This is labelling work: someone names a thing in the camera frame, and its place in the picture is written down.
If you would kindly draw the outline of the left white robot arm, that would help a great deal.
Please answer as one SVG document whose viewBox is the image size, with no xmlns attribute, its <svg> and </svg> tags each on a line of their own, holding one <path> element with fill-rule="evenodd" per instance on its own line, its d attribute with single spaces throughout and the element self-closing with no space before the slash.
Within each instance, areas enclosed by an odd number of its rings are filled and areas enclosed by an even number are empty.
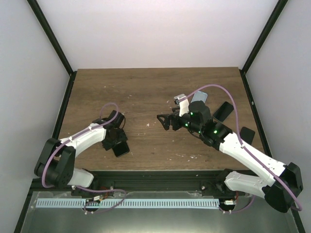
<svg viewBox="0 0 311 233">
<path fill-rule="evenodd" d="M 46 141 L 35 165 L 34 174 L 41 178 L 45 188 L 76 186 L 88 196 L 99 192 L 99 183 L 94 175 L 85 169 L 75 167 L 75 159 L 83 151 L 96 143 L 116 157 L 130 152 L 127 136 L 122 124 L 125 116 L 115 110 L 107 118 L 94 120 L 80 132 L 61 140 L 50 138 Z"/>
</svg>

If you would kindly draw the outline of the black phone case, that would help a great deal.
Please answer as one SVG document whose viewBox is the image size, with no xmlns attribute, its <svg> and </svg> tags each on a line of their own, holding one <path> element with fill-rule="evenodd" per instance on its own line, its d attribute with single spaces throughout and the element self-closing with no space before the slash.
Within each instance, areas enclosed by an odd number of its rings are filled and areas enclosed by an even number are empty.
<svg viewBox="0 0 311 233">
<path fill-rule="evenodd" d="M 120 142 L 118 144 L 116 144 L 113 148 L 112 148 L 114 155 L 116 157 L 121 157 L 125 154 L 128 154 L 130 152 L 129 146 L 126 142 Z"/>
</svg>

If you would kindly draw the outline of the teal edged black phone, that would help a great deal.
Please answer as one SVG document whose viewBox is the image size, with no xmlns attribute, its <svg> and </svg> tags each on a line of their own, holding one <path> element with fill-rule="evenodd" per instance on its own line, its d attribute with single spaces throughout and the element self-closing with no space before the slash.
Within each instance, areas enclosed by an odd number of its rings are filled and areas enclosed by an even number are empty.
<svg viewBox="0 0 311 233">
<path fill-rule="evenodd" d="M 231 103 L 225 101 L 213 114 L 213 118 L 219 122 L 224 122 L 234 111 Z"/>
</svg>

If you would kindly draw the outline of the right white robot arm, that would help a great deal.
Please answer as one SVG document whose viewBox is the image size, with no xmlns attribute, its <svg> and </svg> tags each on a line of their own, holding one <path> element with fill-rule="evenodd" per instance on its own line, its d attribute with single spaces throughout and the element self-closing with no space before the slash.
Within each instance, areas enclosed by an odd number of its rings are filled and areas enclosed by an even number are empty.
<svg viewBox="0 0 311 233">
<path fill-rule="evenodd" d="M 255 173 L 251 176 L 229 172 L 216 183 L 220 195 L 242 191 L 265 199 L 272 208 L 285 213 L 303 190 L 299 166 L 277 161 L 240 139 L 230 128 L 213 119 L 203 101 L 181 103 L 170 114 L 157 115 L 157 119 L 165 130 L 185 128 L 191 134 L 197 133 L 205 145 L 231 156 Z"/>
</svg>

